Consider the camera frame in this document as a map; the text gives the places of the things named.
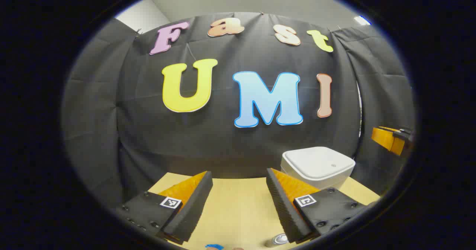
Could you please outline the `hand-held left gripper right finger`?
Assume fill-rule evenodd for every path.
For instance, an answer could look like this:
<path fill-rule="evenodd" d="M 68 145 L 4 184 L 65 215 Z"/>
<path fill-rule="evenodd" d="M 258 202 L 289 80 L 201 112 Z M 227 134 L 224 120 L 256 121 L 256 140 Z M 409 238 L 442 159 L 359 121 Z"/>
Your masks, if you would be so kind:
<path fill-rule="evenodd" d="M 266 184 L 289 243 L 321 237 L 369 208 L 336 188 L 317 189 L 273 168 Z"/>

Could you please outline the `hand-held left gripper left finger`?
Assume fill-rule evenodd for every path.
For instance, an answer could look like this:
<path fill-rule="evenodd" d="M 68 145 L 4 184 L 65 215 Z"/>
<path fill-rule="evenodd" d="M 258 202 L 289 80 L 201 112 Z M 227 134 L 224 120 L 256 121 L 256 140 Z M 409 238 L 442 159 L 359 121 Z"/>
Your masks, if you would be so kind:
<path fill-rule="evenodd" d="M 144 191 L 115 213 L 141 233 L 182 245 L 192 236 L 212 187 L 212 173 L 202 172 L 159 193 Z"/>

